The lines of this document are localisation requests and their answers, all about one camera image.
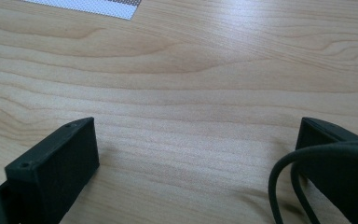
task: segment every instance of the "wood grain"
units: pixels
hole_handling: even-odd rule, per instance
[[[102,166],[62,223],[273,223],[300,119],[358,133],[358,0],[144,0],[131,21],[0,0],[0,184],[89,116]],[[287,171],[278,196],[308,223]]]

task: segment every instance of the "small hole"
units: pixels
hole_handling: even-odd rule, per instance
[[[75,126],[76,126],[76,124],[72,123],[72,124],[65,125],[65,128],[71,128],[71,127],[75,127]]]
[[[21,168],[26,168],[28,166],[30,166],[30,163],[28,163],[28,162],[23,162],[22,164],[20,164]]]

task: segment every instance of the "black cord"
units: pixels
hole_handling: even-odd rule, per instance
[[[276,196],[276,185],[279,174],[287,165],[292,162],[302,162],[306,160],[318,159],[318,158],[350,158],[358,160],[358,142],[342,142],[328,145],[320,145],[315,147],[305,147],[294,152],[291,152],[281,158],[275,166],[272,168],[271,174],[268,180],[268,197],[271,206],[272,214],[274,216],[276,224],[283,224],[281,212],[278,205]],[[301,205],[304,207],[307,215],[310,217],[312,224],[319,224],[318,218],[315,216],[310,204],[308,203],[304,192],[301,189],[298,179],[298,165],[295,165],[295,170],[292,172],[292,177],[295,180],[293,187],[297,194]]]
[[[300,184],[300,174],[299,169],[301,167],[301,161],[296,161],[292,165],[292,170],[290,172],[292,178],[292,186],[295,190],[298,200],[300,201],[302,207],[304,208],[305,212],[307,213],[310,222],[313,224],[320,224],[319,219],[316,217],[315,213],[313,212],[312,208],[310,207],[310,203],[307,200],[307,197],[304,194],[304,191],[301,188]]]

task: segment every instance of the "black device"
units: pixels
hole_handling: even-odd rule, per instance
[[[6,168],[0,224],[57,224],[99,167],[94,118],[67,123]]]
[[[358,224],[358,135],[330,122],[302,119],[296,151],[280,159],[269,177],[269,202],[277,224],[283,222],[276,184],[280,172],[290,163],[293,164],[293,188],[312,224],[320,222],[301,189],[301,175],[310,180],[351,223]]]

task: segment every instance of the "wooden table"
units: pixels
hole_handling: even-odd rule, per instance
[[[0,0],[0,184],[85,117],[102,166],[62,223],[273,223],[301,118],[358,133],[358,0],[144,0],[131,21]],[[284,220],[308,223],[287,171]]]

